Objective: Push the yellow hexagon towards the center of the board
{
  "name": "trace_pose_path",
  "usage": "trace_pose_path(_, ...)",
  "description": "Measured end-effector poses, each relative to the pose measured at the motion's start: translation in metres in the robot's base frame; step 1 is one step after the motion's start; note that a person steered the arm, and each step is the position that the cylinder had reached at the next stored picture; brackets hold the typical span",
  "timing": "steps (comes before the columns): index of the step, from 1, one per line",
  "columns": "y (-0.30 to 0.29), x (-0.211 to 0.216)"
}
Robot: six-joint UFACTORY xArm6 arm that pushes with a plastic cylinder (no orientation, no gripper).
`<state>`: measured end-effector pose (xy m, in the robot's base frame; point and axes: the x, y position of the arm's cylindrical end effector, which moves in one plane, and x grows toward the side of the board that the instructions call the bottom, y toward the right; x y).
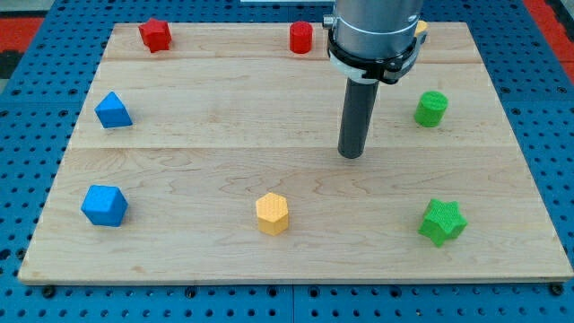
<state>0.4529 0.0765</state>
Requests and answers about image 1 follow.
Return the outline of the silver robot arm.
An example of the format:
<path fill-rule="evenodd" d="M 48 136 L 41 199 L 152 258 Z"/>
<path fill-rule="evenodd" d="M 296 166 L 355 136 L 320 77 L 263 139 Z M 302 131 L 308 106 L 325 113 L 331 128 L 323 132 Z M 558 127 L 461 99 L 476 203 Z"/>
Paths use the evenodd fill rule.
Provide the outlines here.
<path fill-rule="evenodd" d="M 323 17 L 327 54 L 360 84 L 395 84 L 414 66 L 427 35 L 422 0 L 335 0 Z"/>

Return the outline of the yellow block behind arm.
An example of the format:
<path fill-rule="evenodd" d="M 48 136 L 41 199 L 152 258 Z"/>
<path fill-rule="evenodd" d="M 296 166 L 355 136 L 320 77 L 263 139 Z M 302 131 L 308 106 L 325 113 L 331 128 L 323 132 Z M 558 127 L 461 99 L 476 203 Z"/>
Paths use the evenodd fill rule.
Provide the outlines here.
<path fill-rule="evenodd" d="M 426 21 L 419 20 L 416 24 L 414 36 L 420 38 L 427 35 L 429 24 Z"/>

